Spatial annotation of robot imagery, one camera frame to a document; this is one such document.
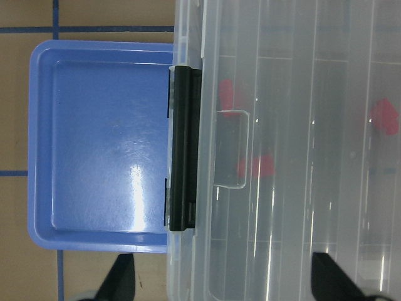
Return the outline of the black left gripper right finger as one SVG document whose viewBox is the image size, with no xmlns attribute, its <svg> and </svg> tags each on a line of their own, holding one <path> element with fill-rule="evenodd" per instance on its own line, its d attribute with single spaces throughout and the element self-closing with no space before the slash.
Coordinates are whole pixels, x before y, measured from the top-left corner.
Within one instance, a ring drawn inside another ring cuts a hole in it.
<svg viewBox="0 0 401 301">
<path fill-rule="evenodd" d="M 314 252 L 311 259 L 311 293 L 315 300 L 372 300 L 359 289 L 332 257 Z"/>
</svg>

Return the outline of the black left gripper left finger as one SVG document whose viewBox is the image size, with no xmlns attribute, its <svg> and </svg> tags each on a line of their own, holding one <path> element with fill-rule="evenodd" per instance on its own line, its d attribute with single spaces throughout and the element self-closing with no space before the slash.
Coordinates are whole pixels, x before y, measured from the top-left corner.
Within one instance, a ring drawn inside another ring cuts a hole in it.
<svg viewBox="0 0 401 301">
<path fill-rule="evenodd" d="M 131 253 L 120 254 L 98 289 L 94 300 L 134 300 L 135 265 Z"/>
</svg>

